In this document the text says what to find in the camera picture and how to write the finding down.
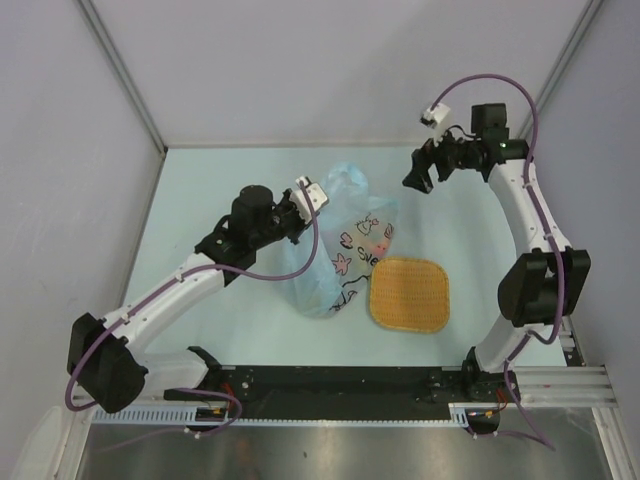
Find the light blue plastic bag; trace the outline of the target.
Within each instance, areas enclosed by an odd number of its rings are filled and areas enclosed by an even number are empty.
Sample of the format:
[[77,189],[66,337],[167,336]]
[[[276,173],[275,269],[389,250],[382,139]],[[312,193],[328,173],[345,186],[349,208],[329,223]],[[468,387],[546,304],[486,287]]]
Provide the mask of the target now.
[[366,176],[352,163],[334,165],[320,186],[329,203],[318,216],[313,263],[281,285],[294,308],[311,318],[337,314],[368,286],[390,250],[399,210],[396,200],[372,195]]

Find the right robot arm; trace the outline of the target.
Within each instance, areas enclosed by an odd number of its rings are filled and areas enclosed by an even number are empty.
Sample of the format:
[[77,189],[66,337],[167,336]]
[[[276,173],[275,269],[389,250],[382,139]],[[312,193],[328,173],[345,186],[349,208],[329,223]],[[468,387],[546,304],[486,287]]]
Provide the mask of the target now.
[[474,368],[461,376],[463,393],[484,401],[497,389],[495,374],[507,370],[531,340],[556,341],[563,318],[575,309],[591,259],[573,248],[555,222],[537,180],[534,144],[511,137],[505,105],[473,106],[467,139],[452,135],[451,110],[442,103],[427,108],[421,121],[433,137],[414,159],[435,167],[439,181],[456,170],[480,173],[503,209],[516,248],[517,259],[498,286],[500,315],[469,352]]

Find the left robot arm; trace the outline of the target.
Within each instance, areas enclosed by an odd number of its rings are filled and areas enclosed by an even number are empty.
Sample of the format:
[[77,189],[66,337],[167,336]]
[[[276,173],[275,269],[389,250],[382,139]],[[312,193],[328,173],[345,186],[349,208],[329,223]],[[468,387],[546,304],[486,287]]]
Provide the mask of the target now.
[[176,184],[218,178],[206,235],[157,285],[102,316],[73,322],[64,393],[118,412],[142,396],[188,389],[214,397],[225,366],[423,367],[441,358],[429,336],[372,316],[377,264],[417,252],[418,194],[404,186],[406,148],[241,153],[186,161]]

